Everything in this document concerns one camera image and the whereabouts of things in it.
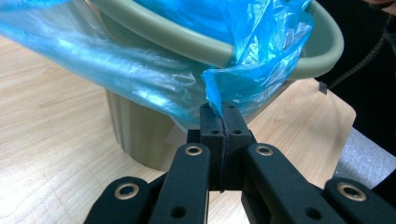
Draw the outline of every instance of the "blue plastic bag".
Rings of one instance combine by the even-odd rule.
[[[120,45],[81,0],[2,1],[0,34],[192,128],[206,101],[220,116],[221,101],[236,104],[244,116],[263,105],[297,64],[313,27],[312,17],[304,12],[309,0],[139,3],[232,44],[233,59],[217,69],[154,46]]]

